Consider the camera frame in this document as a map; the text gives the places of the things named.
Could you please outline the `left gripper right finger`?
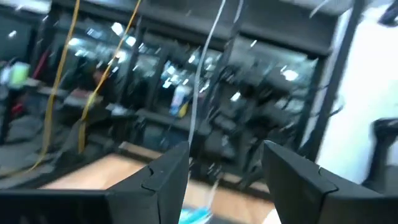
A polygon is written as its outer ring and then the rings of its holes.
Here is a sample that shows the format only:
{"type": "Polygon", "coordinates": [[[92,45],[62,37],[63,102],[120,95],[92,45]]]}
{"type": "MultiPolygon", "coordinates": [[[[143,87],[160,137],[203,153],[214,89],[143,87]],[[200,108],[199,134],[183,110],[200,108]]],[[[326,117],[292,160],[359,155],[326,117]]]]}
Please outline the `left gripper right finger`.
{"type": "Polygon", "coordinates": [[[266,184],[282,223],[397,224],[397,197],[346,180],[264,141],[266,184]]]}

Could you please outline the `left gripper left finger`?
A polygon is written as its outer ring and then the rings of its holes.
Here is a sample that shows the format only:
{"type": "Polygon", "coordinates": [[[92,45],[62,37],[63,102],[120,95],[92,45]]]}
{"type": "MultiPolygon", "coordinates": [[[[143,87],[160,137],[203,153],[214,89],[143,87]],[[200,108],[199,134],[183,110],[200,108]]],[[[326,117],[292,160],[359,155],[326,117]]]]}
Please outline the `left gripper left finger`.
{"type": "Polygon", "coordinates": [[[188,171],[181,142],[106,190],[2,190],[1,223],[178,223],[188,171]]]}

